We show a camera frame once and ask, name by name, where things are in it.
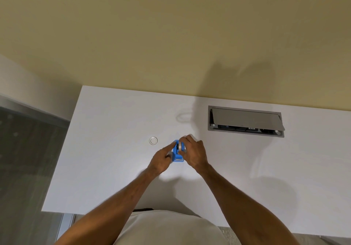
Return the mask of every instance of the person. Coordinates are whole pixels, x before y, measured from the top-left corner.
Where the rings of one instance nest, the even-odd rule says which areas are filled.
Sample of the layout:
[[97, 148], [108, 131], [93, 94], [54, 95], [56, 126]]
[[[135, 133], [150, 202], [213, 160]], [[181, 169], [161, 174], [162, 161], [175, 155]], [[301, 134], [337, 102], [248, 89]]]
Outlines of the person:
[[[242, 245], [298, 244], [272, 212], [214, 170], [202, 141], [191, 135], [179, 141], [186, 148], [179, 153], [211, 189]], [[156, 152], [134, 181], [83, 216], [55, 244], [227, 244], [221, 230], [204, 218], [160, 210], [133, 212], [147, 186], [169, 167], [172, 159], [168, 152], [175, 144]]]

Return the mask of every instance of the beige t-shirt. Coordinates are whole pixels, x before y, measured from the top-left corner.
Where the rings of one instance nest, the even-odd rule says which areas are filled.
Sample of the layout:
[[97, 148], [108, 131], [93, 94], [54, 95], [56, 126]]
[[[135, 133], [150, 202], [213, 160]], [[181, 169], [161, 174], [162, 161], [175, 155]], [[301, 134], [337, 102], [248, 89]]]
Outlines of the beige t-shirt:
[[228, 244], [208, 220], [176, 212], [133, 212], [114, 245]]

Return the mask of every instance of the blue tape dispenser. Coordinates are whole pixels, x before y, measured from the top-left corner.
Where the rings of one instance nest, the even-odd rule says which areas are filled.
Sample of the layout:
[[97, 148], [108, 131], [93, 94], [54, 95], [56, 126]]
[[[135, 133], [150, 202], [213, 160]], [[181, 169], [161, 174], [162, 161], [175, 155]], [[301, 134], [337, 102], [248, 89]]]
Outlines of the blue tape dispenser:
[[172, 150], [172, 161], [173, 162], [184, 162], [184, 159], [183, 157], [178, 154], [178, 151], [181, 150], [181, 151], [184, 151], [185, 147], [184, 147], [184, 143], [182, 142], [179, 142], [179, 140], [175, 140], [176, 143], [176, 146], [173, 147], [173, 150]]

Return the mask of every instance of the forearm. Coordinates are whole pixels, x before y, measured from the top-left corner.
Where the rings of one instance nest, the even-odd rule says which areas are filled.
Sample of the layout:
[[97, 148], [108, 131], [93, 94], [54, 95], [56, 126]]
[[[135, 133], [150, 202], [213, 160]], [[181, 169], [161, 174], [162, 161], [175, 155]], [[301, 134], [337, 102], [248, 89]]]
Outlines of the forearm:
[[298, 244], [272, 212], [233, 186], [211, 165], [198, 172], [211, 189], [228, 224], [243, 245]]
[[150, 168], [87, 213], [67, 230], [57, 245], [112, 244], [121, 233], [147, 186], [158, 174]]

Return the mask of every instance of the white desk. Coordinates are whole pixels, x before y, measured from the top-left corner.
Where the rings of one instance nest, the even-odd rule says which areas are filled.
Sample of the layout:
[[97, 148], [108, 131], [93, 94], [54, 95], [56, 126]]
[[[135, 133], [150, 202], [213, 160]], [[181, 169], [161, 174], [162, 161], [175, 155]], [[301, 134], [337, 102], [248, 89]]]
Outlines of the white desk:
[[[208, 105], [281, 112], [285, 137], [208, 131]], [[348, 111], [84, 86], [42, 209], [87, 213], [132, 181], [157, 150], [192, 133], [220, 174], [292, 232], [351, 237], [350, 123]], [[186, 162], [152, 182], [140, 207], [228, 226]]]

